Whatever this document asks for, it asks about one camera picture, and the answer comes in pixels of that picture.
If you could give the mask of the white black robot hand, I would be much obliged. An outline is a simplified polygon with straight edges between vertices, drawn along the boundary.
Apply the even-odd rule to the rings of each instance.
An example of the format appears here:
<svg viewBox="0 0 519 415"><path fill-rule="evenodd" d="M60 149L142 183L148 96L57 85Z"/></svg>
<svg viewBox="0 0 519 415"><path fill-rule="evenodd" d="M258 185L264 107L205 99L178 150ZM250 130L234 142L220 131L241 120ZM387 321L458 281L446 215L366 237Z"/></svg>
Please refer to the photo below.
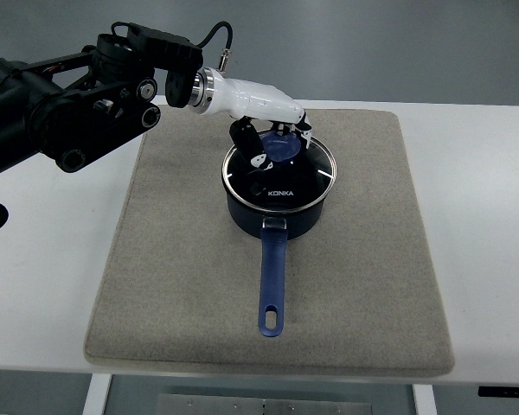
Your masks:
<svg viewBox="0 0 519 415"><path fill-rule="evenodd" d="M232 117L229 134L234 145L256 169L289 161L311 145L305 109L274 86L227 79L213 68L203 68L195 77L188 108Z"/></svg>

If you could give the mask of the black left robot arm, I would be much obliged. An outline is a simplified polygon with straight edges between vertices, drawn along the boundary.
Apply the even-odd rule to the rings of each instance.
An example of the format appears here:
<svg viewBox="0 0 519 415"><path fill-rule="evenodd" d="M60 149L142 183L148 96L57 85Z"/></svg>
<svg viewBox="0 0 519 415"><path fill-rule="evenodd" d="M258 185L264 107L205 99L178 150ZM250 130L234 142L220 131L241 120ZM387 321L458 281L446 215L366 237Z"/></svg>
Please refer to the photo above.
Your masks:
<svg viewBox="0 0 519 415"><path fill-rule="evenodd" d="M197 44L189 39L127 22L126 35L114 30L93 45L35 63L0 58L0 173L43 154L67 173L85 168L154 127L158 108L154 73L167 73L166 99L183 108L191 101L202 50L218 22Z"/></svg>

